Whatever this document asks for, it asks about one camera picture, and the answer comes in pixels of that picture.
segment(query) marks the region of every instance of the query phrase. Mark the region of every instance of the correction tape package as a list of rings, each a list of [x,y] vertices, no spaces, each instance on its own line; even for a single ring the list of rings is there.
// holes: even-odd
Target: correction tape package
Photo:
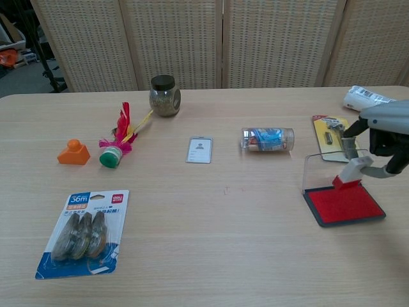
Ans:
[[[38,264],[36,279],[115,271],[129,190],[69,195]]]

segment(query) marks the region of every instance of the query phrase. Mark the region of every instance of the glass jar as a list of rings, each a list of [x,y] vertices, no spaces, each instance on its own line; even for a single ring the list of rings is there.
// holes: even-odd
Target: glass jar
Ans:
[[[291,128],[243,128],[242,148],[251,152],[290,151],[294,147]]]
[[[163,117],[179,112],[180,90],[171,75],[157,75],[151,80],[149,104],[153,111]]]

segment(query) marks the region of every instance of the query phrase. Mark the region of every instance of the table surface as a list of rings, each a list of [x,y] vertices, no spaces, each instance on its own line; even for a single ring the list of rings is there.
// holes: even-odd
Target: table surface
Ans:
[[[123,101],[141,120],[147,92],[1,99],[0,305],[408,306],[409,171],[365,179],[380,222],[320,228],[302,197],[304,157],[318,152],[311,116],[355,121],[341,107],[347,90],[182,91],[179,114],[154,116],[118,169],[100,165],[98,140]],[[271,126],[294,128],[290,154],[239,150],[242,127]],[[185,163],[191,136],[213,137],[211,164]],[[70,138],[88,146],[87,165],[57,163]],[[114,189],[130,190],[116,271],[35,280],[66,197]]]

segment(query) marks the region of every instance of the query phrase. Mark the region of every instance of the cat feather toy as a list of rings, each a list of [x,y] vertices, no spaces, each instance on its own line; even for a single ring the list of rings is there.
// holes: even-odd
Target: cat feather toy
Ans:
[[[102,165],[107,168],[116,168],[118,166],[122,156],[132,150],[132,143],[138,137],[138,131],[149,120],[152,112],[153,111],[150,111],[148,115],[134,127],[130,123],[129,103],[122,103],[120,118],[116,123],[116,128],[112,130],[114,140],[101,139],[99,142],[100,147],[105,147],[104,152],[100,156]]]

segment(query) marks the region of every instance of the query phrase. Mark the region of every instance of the black jar lid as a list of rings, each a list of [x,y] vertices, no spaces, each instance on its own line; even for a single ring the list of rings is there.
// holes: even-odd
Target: black jar lid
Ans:
[[[151,80],[151,85],[154,90],[167,91],[174,88],[174,77],[171,75],[157,75]]]

